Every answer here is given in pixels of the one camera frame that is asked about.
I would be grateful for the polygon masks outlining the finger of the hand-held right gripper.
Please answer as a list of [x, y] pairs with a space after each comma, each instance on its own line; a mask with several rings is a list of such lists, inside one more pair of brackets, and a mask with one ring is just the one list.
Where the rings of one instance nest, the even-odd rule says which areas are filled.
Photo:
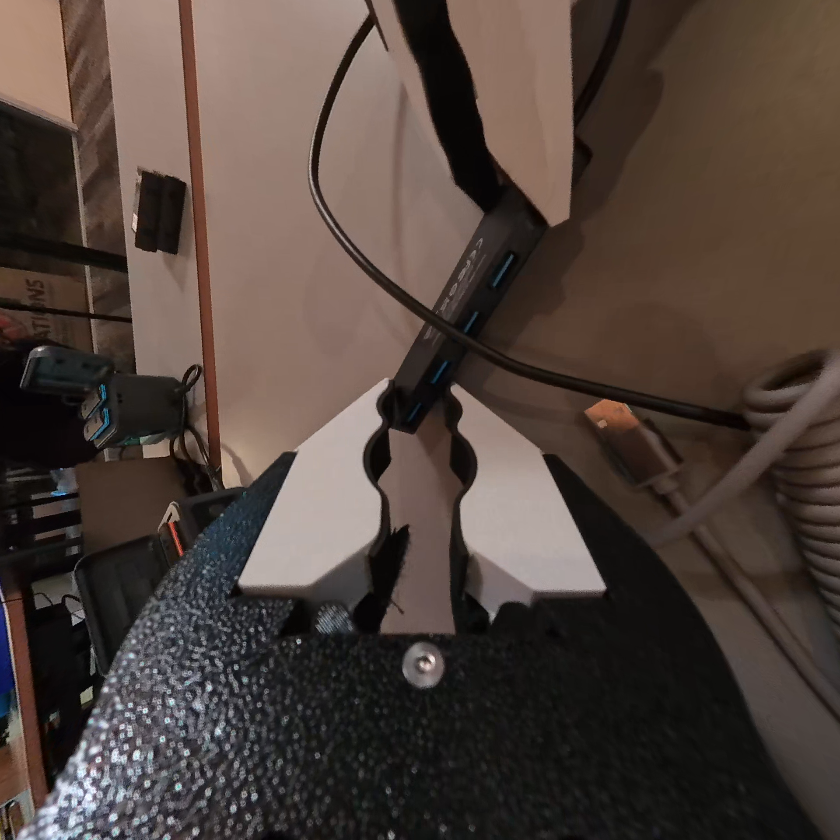
[[481, 210], [493, 209], [502, 186], [446, 1], [372, 1], [366, 6], [454, 183]]
[[571, 1], [452, 1], [487, 148], [546, 223], [571, 212]]

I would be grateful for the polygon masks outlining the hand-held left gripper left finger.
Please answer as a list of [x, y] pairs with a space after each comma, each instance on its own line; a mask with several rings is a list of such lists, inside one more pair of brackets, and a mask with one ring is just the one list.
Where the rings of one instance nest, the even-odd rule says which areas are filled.
[[295, 450], [239, 594], [387, 612], [403, 565], [381, 486], [393, 391], [391, 380], [378, 382]]

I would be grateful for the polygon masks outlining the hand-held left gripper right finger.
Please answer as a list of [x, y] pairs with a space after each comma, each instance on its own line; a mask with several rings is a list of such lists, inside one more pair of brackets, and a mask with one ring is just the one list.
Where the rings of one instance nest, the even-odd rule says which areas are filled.
[[445, 401], [449, 464], [461, 488], [450, 533], [450, 595], [458, 621], [606, 593], [543, 451], [460, 385]]

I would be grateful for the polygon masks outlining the black usb hub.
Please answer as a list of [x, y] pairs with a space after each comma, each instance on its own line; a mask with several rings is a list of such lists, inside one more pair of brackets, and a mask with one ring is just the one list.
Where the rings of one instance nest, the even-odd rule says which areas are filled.
[[[433, 311], [477, 340], [548, 225], [514, 185], [480, 221]], [[395, 374], [395, 430], [414, 434], [455, 377], [467, 348], [424, 325]]]

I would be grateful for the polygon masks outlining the power station with blue trim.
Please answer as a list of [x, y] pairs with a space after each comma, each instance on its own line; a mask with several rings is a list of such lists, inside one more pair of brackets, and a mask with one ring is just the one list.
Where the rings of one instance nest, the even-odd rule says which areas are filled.
[[28, 353], [23, 392], [57, 396], [80, 420], [97, 450], [152, 445], [186, 429], [187, 400], [202, 374], [192, 365], [180, 379], [122, 374], [96, 353], [40, 345]]

